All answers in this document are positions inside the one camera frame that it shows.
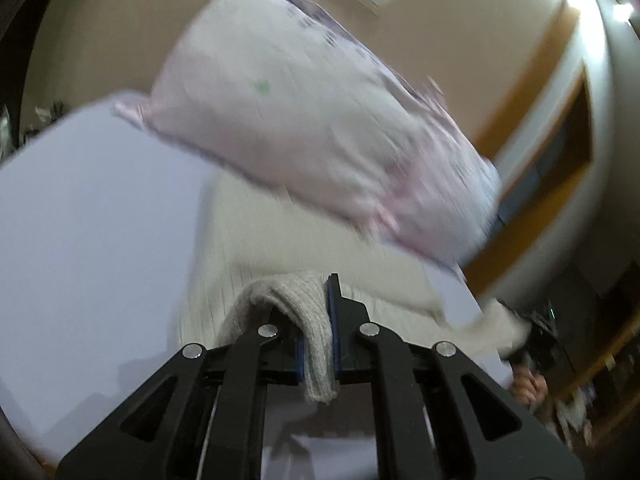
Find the person's right hand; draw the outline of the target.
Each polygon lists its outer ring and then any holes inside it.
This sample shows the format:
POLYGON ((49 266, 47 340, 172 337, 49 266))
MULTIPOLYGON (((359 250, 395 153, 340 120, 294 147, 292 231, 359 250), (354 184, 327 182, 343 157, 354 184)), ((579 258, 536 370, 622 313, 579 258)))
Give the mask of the person's right hand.
POLYGON ((514 399, 526 408, 539 408, 549 393, 546 378, 541 374, 533 373, 523 365, 514 368, 513 379, 508 390, 514 399))

